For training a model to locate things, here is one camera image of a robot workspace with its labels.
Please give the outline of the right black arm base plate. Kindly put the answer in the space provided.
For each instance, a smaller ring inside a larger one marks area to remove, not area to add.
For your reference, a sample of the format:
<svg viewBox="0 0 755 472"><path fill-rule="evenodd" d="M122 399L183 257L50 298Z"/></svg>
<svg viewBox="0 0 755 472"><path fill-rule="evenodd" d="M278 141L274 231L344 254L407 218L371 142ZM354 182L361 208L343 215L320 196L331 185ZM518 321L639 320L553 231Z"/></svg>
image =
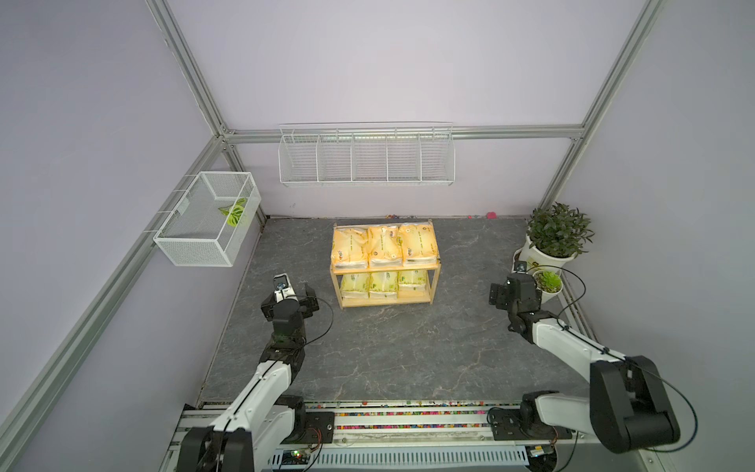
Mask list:
<svg viewBox="0 0 755 472"><path fill-rule="evenodd" d="M542 441L556 443L571 440L574 434L562 427L546 425L535 419L523 419L518 409L492 407L487 411L493 439L503 441Z"/></svg>

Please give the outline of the green tissue pack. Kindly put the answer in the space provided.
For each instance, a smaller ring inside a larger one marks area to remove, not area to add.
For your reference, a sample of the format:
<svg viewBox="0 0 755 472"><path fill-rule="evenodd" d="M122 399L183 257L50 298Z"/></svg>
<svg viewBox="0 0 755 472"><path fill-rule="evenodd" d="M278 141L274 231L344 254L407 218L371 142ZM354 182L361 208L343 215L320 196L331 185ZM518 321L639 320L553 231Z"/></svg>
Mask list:
<svg viewBox="0 0 755 472"><path fill-rule="evenodd" d="M427 289L428 271L425 269L411 269L399 271L397 275L398 290L400 292L422 292Z"/></svg>
<svg viewBox="0 0 755 472"><path fill-rule="evenodd" d="M370 297L395 299L398 296L397 271L376 271L370 274Z"/></svg>
<svg viewBox="0 0 755 472"><path fill-rule="evenodd" d="M370 274L349 273L341 279L340 293L344 299L368 299L370 296Z"/></svg>

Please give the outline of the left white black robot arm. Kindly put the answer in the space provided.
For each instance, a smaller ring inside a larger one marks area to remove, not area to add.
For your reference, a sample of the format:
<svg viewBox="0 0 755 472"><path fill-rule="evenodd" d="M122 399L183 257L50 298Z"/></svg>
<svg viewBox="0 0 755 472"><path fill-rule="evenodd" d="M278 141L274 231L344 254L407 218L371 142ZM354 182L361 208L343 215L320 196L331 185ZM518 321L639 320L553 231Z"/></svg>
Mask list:
<svg viewBox="0 0 755 472"><path fill-rule="evenodd" d="M314 289L299 296L283 273L261 303L273 334L243 391L210 425L193 427L178 452L178 471L260 471L277 447L306 431L304 400L288 395L305 360L305 320L320 310Z"/></svg>

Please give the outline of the wooden two-tier shelf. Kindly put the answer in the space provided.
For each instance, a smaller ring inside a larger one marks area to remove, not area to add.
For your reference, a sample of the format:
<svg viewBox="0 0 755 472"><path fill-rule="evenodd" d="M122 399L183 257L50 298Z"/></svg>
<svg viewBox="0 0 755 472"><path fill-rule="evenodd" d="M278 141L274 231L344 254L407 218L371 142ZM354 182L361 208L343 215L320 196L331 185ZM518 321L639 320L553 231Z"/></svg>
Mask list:
<svg viewBox="0 0 755 472"><path fill-rule="evenodd" d="M333 227L330 278L342 309L431 304L441 273L430 220Z"/></svg>

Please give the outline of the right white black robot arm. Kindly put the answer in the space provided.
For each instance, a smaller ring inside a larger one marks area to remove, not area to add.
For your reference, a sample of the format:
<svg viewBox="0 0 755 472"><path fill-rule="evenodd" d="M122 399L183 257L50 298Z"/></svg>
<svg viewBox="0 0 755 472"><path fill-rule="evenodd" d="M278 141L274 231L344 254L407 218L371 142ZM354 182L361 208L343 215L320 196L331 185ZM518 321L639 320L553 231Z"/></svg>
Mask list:
<svg viewBox="0 0 755 472"><path fill-rule="evenodd" d="M543 291L534 275L510 273L493 283L489 304L503 310L508 330L558 357L589 384L589 395L535 391L523 395L518 427L526 435L557 428L594 436L610 452L654 450L681 438L670 384L653 361L625 356L572 330L556 314L542 308Z"/></svg>

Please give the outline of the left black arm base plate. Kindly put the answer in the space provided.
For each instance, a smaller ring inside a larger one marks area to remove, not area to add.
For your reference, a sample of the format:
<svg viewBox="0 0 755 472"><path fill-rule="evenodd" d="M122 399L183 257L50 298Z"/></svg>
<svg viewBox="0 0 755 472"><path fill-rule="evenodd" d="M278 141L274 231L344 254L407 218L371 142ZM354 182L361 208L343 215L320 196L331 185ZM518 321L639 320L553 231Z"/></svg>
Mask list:
<svg viewBox="0 0 755 472"><path fill-rule="evenodd" d="M295 419L293 432L283 444L331 444L335 433L335 414L326 411L305 412Z"/></svg>

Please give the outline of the orange tissue pack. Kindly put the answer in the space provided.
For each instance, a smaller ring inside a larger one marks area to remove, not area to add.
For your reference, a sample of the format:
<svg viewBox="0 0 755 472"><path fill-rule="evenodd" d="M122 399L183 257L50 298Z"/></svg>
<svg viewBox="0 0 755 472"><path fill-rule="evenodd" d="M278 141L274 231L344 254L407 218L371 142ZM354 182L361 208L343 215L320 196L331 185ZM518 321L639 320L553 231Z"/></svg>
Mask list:
<svg viewBox="0 0 755 472"><path fill-rule="evenodd" d="M404 265L434 265L438 261L440 250L434 226L430 222L402 224L398 239Z"/></svg>
<svg viewBox="0 0 755 472"><path fill-rule="evenodd" d="M396 225L379 225L369 228L370 267L400 267L403 262L401 244Z"/></svg>
<svg viewBox="0 0 755 472"><path fill-rule="evenodd" d="M336 227L333 231L331 265L335 269L367 269L369 231L360 227Z"/></svg>

